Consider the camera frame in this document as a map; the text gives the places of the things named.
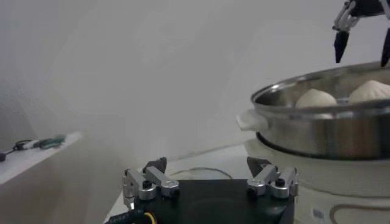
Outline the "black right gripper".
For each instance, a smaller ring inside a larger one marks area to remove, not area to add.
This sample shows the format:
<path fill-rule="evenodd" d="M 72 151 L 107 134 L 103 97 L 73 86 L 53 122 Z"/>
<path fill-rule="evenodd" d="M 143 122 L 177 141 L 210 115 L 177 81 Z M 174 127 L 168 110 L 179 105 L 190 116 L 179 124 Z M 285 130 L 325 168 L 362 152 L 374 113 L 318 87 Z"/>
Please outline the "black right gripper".
<path fill-rule="evenodd" d="M 346 1 L 341 11 L 336 16 L 332 29 L 336 31 L 333 47 L 335 50 L 335 62 L 340 63 L 344 55 L 350 30 L 356 26 L 359 17 L 371 17 L 385 14 L 389 21 L 389 3 L 387 0 L 353 0 Z M 381 54 L 380 66 L 385 67 L 389 61 L 389 28 L 387 29 L 385 42 Z"/>

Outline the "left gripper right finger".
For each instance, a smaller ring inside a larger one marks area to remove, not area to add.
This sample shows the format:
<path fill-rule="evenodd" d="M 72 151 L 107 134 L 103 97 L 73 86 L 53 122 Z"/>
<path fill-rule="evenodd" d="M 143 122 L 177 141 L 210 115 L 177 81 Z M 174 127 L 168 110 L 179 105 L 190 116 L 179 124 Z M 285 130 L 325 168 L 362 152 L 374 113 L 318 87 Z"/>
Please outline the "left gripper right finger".
<path fill-rule="evenodd" d="M 247 194 L 258 198 L 270 193 L 274 198 L 286 199 L 298 195 L 297 169 L 285 167 L 280 170 L 266 159 L 247 157 L 252 178 L 247 180 Z"/>

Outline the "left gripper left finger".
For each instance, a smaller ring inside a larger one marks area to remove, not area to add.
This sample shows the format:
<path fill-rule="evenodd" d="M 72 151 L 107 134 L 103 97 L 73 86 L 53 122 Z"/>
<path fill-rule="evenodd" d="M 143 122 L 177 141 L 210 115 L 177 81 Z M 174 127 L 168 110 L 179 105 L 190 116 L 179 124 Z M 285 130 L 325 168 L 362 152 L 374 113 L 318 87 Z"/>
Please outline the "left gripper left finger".
<path fill-rule="evenodd" d="M 135 199 L 151 201 L 159 191 L 162 197 L 176 198 L 180 194 L 179 182 L 165 175 L 167 159 L 161 157 L 149 161 L 139 172 L 126 169 L 122 176 L 122 194 L 124 205 L 131 209 Z"/>

